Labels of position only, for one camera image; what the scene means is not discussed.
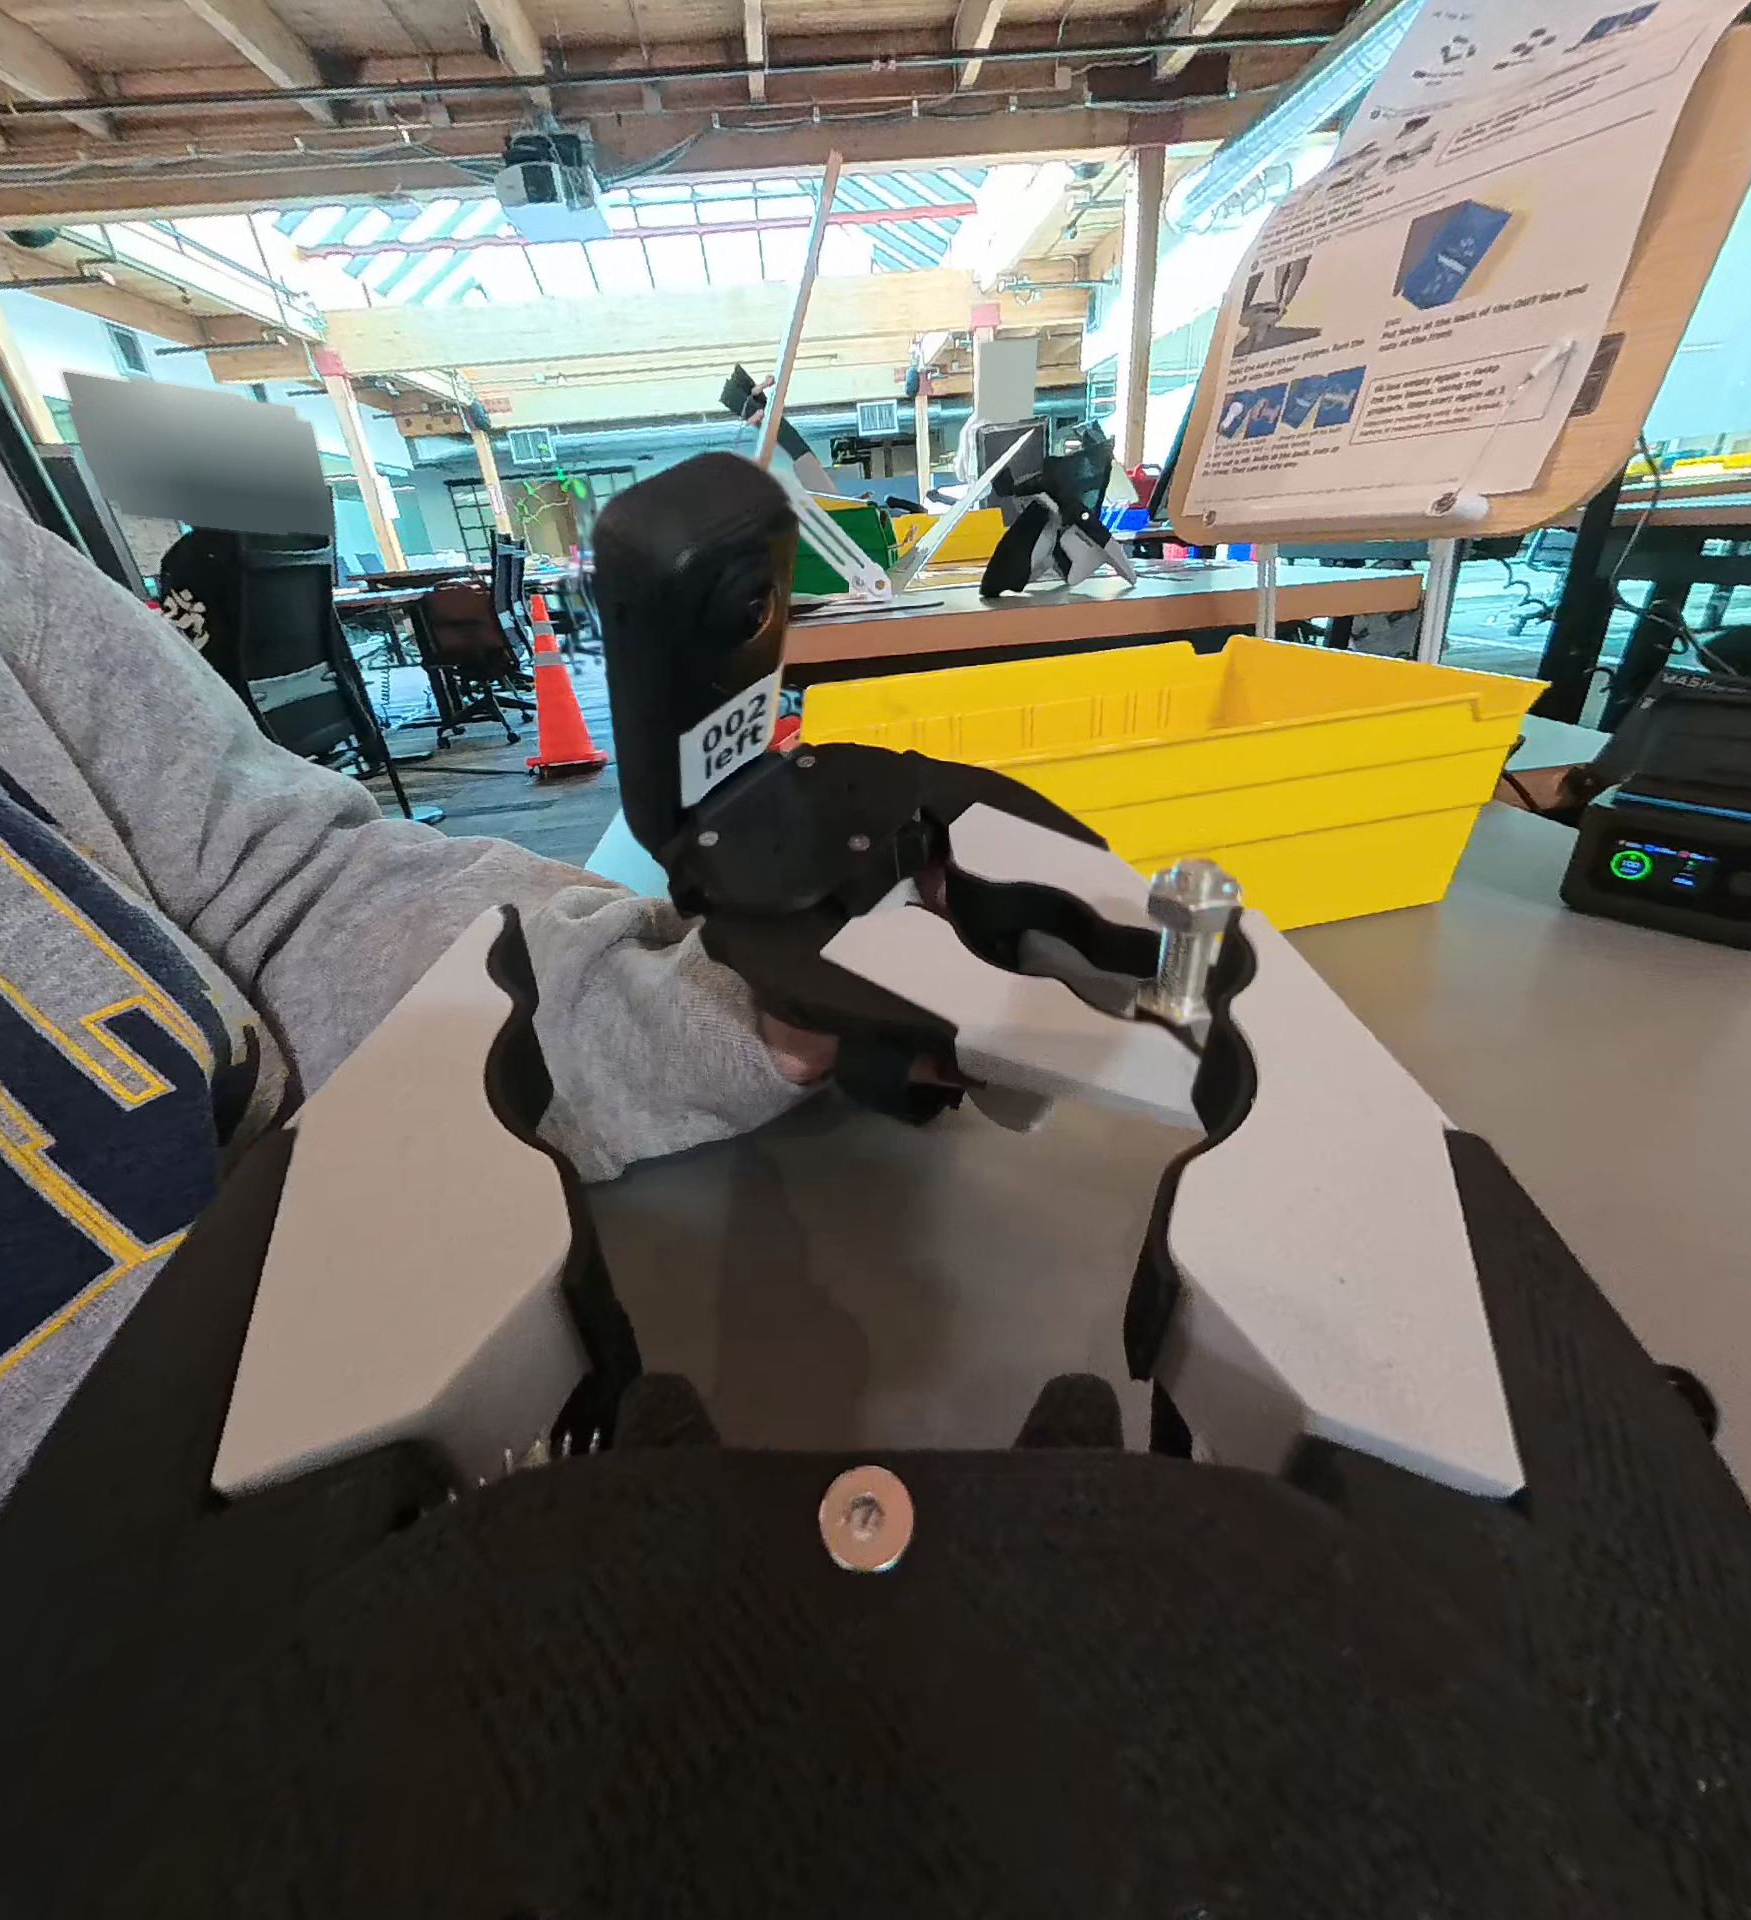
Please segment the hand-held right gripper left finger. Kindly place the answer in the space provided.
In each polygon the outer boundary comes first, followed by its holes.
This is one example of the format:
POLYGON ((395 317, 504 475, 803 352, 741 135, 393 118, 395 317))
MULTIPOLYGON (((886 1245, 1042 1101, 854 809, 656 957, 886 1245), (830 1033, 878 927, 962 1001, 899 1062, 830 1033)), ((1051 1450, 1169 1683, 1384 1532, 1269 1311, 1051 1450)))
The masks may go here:
POLYGON ((538 1136, 535 1004, 520 917, 489 908, 307 1097, 215 1494, 390 1447, 462 1494, 604 1450, 637 1348, 538 1136))

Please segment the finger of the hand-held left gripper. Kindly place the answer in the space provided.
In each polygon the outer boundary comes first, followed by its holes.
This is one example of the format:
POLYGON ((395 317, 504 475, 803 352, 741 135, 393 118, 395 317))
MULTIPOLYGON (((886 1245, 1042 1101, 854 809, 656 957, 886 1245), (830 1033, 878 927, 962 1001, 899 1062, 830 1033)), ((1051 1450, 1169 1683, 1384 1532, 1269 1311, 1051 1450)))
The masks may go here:
POLYGON ((1149 888, 1096 839, 974 803, 948 828, 942 908, 992 967, 1048 979, 1099 1014, 1130 1019, 1156 979, 1149 888))
POLYGON ((946 1024, 971 1082, 1199 1134, 1199 1044, 1144 1010, 1161 937, 1053 887, 948 877, 850 919, 819 957, 946 1024))

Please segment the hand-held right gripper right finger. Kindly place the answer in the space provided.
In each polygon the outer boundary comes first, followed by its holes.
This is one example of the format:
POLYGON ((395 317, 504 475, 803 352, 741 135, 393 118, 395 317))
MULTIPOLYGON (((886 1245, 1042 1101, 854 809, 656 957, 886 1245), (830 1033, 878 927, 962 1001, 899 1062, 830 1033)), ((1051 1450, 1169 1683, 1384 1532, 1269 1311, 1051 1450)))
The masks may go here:
POLYGON ((1326 1443, 1518 1495, 1445 1114, 1251 909, 1209 1007, 1204 1136, 1162 1170, 1122 1317, 1149 1447, 1281 1475, 1326 1443))

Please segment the silver hex bolt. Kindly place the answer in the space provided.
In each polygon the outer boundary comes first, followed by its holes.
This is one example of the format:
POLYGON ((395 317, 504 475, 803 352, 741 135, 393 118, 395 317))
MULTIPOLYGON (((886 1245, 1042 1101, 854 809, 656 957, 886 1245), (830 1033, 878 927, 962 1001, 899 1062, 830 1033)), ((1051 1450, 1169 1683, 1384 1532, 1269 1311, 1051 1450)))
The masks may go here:
POLYGON ((1134 1014, 1199 1044, 1212 1023, 1214 973, 1239 911, 1238 877, 1212 858, 1185 857, 1154 871, 1147 919, 1158 935, 1156 966, 1134 988, 1134 1014))

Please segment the orange traffic cone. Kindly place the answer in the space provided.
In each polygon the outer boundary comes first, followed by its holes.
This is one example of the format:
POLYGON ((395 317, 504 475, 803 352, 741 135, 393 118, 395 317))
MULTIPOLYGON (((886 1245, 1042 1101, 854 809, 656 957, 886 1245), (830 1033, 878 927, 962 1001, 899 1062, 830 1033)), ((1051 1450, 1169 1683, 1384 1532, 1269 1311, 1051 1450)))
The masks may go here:
POLYGON ((579 708, 579 698, 554 629, 546 599, 531 590, 525 599, 531 637, 535 747, 525 772, 536 783, 592 775, 606 767, 579 708))

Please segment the black office chair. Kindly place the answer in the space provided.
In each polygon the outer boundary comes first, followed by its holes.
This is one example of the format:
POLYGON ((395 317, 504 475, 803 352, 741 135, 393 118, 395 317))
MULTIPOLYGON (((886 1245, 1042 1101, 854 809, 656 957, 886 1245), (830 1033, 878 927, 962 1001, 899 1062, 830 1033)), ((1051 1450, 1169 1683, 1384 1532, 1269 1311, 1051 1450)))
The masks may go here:
POLYGON ((330 769, 383 775, 399 816, 440 822, 439 807, 408 803, 367 705, 333 611, 332 536, 193 528, 163 553, 159 609, 264 737, 330 769))
POLYGON ((414 636, 440 739, 495 725, 511 747, 520 746, 514 721, 531 718, 529 682, 491 589, 474 580, 432 583, 414 611, 414 636))

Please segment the long wooden workbench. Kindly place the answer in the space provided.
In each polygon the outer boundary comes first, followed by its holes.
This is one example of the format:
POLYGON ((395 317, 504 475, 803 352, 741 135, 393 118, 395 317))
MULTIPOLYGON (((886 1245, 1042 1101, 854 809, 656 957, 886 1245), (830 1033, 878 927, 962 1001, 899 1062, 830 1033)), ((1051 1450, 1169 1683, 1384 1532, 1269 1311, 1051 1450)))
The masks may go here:
POLYGON ((1132 583, 1099 573, 1077 589, 994 600, 978 587, 933 583, 884 606, 818 606, 788 629, 785 665, 812 672, 978 650, 1122 646, 1218 629, 1254 632, 1257 609, 1257 566, 1247 562, 1146 569, 1132 583))

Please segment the small yellow plastic bin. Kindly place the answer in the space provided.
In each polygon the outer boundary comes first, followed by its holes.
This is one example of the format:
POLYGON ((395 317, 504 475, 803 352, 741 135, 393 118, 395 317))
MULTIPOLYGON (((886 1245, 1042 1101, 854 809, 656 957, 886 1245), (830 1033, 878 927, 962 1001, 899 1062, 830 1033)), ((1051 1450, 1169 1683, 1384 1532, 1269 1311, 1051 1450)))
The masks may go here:
MULTIPOLYGON (((889 514, 889 531, 896 546, 896 561, 906 561, 922 542, 935 534, 938 515, 929 514, 889 514)), ((976 508, 958 515, 951 526, 935 544, 923 564, 978 564, 986 562, 1004 533, 1003 511, 998 508, 976 508)))

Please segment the black white tool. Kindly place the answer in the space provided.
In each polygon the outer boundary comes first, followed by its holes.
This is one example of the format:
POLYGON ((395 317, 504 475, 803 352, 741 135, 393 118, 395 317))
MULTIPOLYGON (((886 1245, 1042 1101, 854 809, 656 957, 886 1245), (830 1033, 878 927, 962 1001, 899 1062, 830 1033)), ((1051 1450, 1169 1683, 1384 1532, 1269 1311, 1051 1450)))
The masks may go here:
POLYGON ((1112 455, 1095 419, 1070 427, 1056 452, 1044 422, 1008 448, 991 482, 1003 533, 981 571, 983 602, 1030 589, 1077 589, 1102 571, 1127 589, 1136 581, 1128 549, 1101 517, 1112 455))

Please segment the person's grey sweatshirt torso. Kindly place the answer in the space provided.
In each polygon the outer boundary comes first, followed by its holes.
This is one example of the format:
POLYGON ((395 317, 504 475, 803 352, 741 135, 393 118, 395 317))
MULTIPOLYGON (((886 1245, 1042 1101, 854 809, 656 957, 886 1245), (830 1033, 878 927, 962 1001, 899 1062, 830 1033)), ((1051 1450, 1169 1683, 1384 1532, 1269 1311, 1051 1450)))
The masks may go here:
POLYGON ((295 1095, 223 972, 0 773, 0 1506, 295 1095))

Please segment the ceiling-mounted unit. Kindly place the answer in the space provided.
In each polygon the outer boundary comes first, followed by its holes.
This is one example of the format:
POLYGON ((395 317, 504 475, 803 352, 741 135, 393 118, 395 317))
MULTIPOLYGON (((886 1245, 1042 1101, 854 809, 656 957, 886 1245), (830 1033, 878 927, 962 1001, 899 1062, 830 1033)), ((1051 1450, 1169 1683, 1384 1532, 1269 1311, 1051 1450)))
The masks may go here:
POLYGON ((579 132, 513 132, 489 194, 508 230, 527 244, 583 244, 612 235, 589 141, 579 132))

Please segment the white clipboard stand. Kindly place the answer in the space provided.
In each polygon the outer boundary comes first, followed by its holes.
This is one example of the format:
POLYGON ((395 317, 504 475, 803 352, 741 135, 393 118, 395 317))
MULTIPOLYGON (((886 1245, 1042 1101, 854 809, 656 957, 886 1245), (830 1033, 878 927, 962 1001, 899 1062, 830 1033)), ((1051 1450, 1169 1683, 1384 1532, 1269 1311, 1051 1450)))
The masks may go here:
MULTIPOLYGON (((1433 540, 1425 544, 1425 569, 1419 602, 1419 623, 1412 658, 1423 665, 1437 665, 1444 652, 1449 616, 1452 611, 1458 566, 1465 559, 1467 542, 1433 540)), ((1278 620, 1278 564, 1279 547, 1272 542, 1250 546, 1254 566, 1254 632, 1262 639, 1279 636, 1278 620)))

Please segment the black label printer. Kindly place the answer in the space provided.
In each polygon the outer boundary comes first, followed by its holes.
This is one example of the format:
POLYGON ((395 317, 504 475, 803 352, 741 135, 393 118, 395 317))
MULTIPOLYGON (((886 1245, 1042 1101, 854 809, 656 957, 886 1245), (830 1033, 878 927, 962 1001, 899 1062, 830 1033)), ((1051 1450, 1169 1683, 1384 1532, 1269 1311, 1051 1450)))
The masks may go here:
POLYGON ((1751 680, 1667 666, 1580 773, 1559 902, 1751 951, 1751 680))

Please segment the black frame workbench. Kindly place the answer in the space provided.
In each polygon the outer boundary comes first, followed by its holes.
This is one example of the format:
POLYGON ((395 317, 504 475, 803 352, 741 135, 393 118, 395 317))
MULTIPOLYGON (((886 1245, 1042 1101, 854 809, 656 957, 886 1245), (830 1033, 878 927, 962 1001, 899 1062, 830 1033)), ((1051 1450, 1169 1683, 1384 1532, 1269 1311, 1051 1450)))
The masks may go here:
POLYGON ((1624 487, 1617 477, 1549 531, 1573 540, 1536 666, 1533 713, 1552 722, 1580 725, 1601 677, 1600 727, 1615 727, 1672 658, 1704 658, 1688 595, 1751 589, 1751 482, 1624 487))

